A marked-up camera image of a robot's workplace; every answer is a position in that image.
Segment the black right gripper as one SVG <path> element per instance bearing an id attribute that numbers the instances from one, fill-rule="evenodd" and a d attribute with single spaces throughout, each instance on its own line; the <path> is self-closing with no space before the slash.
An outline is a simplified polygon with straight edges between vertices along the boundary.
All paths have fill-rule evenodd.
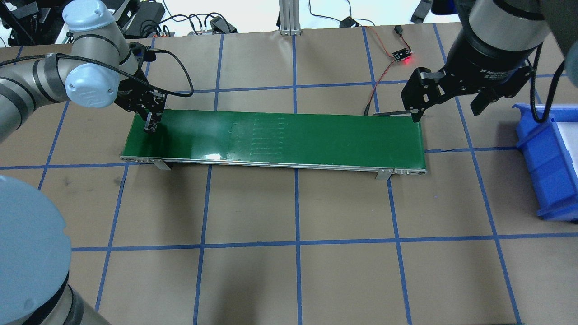
<path id="1" fill-rule="evenodd" d="M 491 103 L 513 97 L 524 87 L 532 71 L 527 59 L 533 50 L 498 49 L 479 39 L 470 27 L 463 27 L 440 71 L 413 70 L 401 92 L 403 107 L 419 123 L 427 109 L 442 103 L 441 87 L 459 95 L 477 92 L 470 108 L 479 116 Z"/>

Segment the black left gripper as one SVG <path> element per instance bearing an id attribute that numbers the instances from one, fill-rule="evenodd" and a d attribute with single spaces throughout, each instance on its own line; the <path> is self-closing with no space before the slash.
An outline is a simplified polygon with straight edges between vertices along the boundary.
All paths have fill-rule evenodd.
<path id="1" fill-rule="evenodd" d="M 125 79 L 118 85 L 114 103 L 142 117 L 144 132 L 155 133 L 163 117 L 166 101 L 166 93 L 152 90 L 133 79 Z"/>

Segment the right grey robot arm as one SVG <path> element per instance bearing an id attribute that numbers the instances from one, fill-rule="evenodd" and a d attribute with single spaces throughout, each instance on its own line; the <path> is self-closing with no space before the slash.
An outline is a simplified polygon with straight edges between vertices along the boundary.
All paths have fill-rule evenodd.
<path id="1" fill-rule="evenodd" d="M 555 37 L 564 61 L 552 79 L 550 107 L 562 72 L 577 84 L 577 2 L 575 0 L 434 0 L 436 15 L 457 14 L 461 31 L 440 70 L 416 68 L 401 92 L 405 111 L 418 123 L 427 109 L 461 95 L 475 95 L 471 111 L 512 98 L 533 82 L 529 64 L 547 35 Z"/>

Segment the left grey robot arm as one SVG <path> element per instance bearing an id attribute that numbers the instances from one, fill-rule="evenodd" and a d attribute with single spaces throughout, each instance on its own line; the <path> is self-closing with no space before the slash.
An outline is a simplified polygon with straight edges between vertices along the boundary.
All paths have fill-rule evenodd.
<path id="1" fill-rule="evenodd" d="M 116 104 L 154 132 L 168 91 L 153 87 L 142 71 L 143 62 L 155 60 L 151 47 L 127 43 L 99 0 L 73 0 L 62 16 L 74 37 L 70 54 L 1 63 L 1 140 L 38 108 L 66 101 L 87 108 Z M 71 240 L 52 200 L 6 175 L 0 189 L 1 323 L 107 325 L 70 284 Z"/>

